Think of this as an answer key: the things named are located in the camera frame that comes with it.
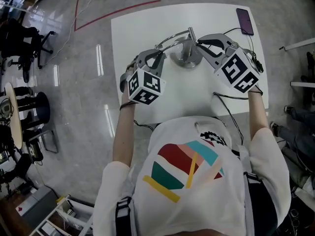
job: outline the purple phone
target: purple phone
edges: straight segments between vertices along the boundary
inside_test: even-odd
[[[240,27],[242,28],[242,34],[253,36],[254,32],[252,30],[252,23],[248,11],[236,9],[236,13],[238,16],[238,21],[240,22]]]

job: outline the concrete floor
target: concrete floor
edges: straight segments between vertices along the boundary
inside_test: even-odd
[[[74,20],[77,0],[42,0],[28,14],[24,26],[34,26],[41,34],[50,30],[57,35],[49,39],[48,46],[60,49],[69,35]],[[89,0],[79,0],[78,13]],[[93,0],[77,16],[77,28],[112,11],[151,0]],[[102,170],[112,159],[114,134],[119,102],[113,66],[111,24],[114,17],[169,4],[190,2],[218,2],[249,6],[254,16],[264,51],[269,85],[269,120],[291,125],[283,113],[284,105],[301,106],[302,91],[290,87],[289,82],[307,73],[307,46],[289,52],[279,51],[284,44],[315,37],[315,0],[161,0],[161,2],[133,8],[101,19],[72,32],[69,42],[59,55],[45,68],[31,67],[29,86],[35,92],[43,91],[49,98],[52,116],[48,124],[55,130],[59,154],[43,152],[43,166],[32,165],[29,176],[38,185],[45,183],[60,195],[71,194],[76,198],[94,202],[101,183]],[[96,45],[101,46],[104,75],[98,76]],[[42,62],[49,57],[43,56]],[[54,79],[54,69],[59,79]],[[24,85],[22,72],[8,68],[2,77],[14,86]],[[232,137],[239,141],[236,129],[226,116],[221,118]],[[235,115],[245,137],[250,141],[248,113]],[[147,154],[150,134],[145,128],[135,127],[135,153],[133,163],[141,163]]]

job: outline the round metal base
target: round metal base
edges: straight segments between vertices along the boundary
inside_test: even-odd
[[[175,41],[180,42],[188,38],[188,36],[180,37]],[[203,56],[197,51],[196,46],[191,40],[185,41],[183,43],[183,50],[180,53],[171,53],[170,58],[175,64],[179,65],[180,67],[193,68],[201,62]]]

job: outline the round wooden table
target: round wooden table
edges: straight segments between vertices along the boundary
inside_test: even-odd
[[[13,115],[10,119],[11,135],[12,135],[15,147],[18,149],[21,149],[22,142],[23,142],[23,133],[22,133],[20,116],[19,116],[19,107],[16,101],[14,88],[10,82],[5,84],[4,88],[5,88],[5,94],[10,99],[12,107],[14,109]]]

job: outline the white cube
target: white cube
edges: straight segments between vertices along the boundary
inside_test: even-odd
[[[147,105],[161,96],[166,86],[165,80],[143,69],[137,69],[127,82],[129,100]]]
[[[221,81],[230,88],[246,93],[256,85],[259,72],[256,71],[242,48],[238,48],[226,62],[215,71]]]

